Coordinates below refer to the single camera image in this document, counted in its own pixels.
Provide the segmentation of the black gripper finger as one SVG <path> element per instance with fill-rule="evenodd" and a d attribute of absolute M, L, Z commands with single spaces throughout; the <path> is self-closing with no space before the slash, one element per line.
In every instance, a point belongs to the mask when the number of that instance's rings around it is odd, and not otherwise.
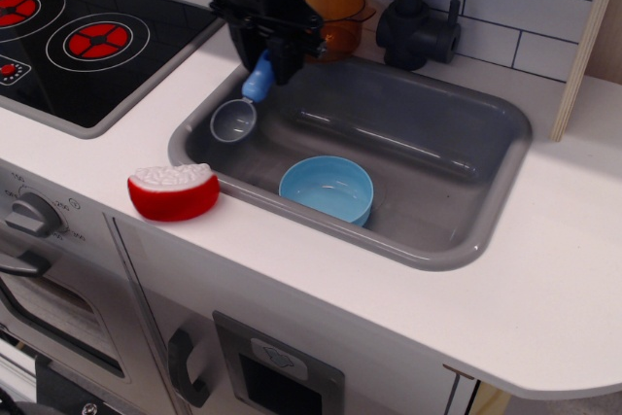
<path fill-rule="evenodd" d="M 279 36 L 268 39 L 268 57 L 278 86 L 286 85 L 304 62 L 299 43 Z"/>
<path fill-rule="evenodd" d="M 260 56 L 267 49 L 266 41 L 270 36 L 270 29 L 265 26 L 244 26 L 232 23 L 228 28 L 242 64 L 248 71 L 253 71 Z"/>

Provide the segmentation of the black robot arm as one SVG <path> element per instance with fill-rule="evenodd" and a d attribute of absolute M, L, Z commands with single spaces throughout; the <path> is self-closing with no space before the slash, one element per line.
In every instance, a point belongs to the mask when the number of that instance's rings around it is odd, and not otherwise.
<path fill-rule="evenodd" d="M 318 58 L 327 48 L 324 20 L 305 0 L 212 0 L 210 9 L 227 23 L 249 71 L 267 53 L 278 86 L 290 81 L 307 56 Z"/>

